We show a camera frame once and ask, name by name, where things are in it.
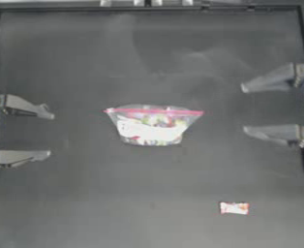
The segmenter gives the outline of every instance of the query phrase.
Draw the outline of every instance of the candy wrapper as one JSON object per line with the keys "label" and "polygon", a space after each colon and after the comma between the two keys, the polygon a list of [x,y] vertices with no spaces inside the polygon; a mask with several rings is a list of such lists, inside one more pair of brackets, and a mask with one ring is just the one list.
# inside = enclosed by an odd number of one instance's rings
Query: candy wrapper
{"label": "candy wrapper", "polygon": [[220,212],[225,213],[236,213],[248,215],[249,214],[249,203],[247,202],[220,202]]}
{"label": "candy wrapper", "polygon": [[124,142],[137,145],[165,146],[177,144],[204,111],[179,107],[128,105],[108,108]]}

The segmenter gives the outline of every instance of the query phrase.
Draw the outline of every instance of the pink zipper seal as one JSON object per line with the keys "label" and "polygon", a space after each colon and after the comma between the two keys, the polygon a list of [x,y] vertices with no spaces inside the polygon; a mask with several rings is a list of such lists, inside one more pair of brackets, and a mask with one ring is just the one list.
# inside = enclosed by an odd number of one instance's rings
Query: pink zipper seal
{"label": "pink zipper seal", "polygon": [[199,110],[177,110],[177,109],[145,109],[145,108],[108,108],[105,113],[112,112],[141,112],[141,113],[168,113],[168,114],[187,114],[203,116],[204,111]]}

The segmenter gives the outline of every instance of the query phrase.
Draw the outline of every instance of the ziploc bag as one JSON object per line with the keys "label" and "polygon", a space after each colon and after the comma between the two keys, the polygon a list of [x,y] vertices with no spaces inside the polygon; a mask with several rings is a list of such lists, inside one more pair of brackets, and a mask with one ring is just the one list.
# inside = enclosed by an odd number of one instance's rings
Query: ziploc bag
{"label": "ziploc bag", "polygon": [[153,146],[180,143],[185,131],[204,115],[204,111],[153,105],[108,108],[105,113],[124,142]]}

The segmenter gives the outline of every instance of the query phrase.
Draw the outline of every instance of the black tray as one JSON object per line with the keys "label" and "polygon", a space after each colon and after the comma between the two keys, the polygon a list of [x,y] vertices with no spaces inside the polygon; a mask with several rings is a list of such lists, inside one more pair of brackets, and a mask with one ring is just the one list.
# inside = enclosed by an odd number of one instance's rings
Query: black tray
{"label": "black tray", "polygon": [[[3,170],[0,247],[304,247],[300,152],[241,129],[304,124],[304,95],[239,87],[303,59],[301,6],[0,7],[0,89],[57,115],[1,120],[1,147],[53,156]],[[183,144],[137,147],[103,113],[125,104],[205,115]]]}

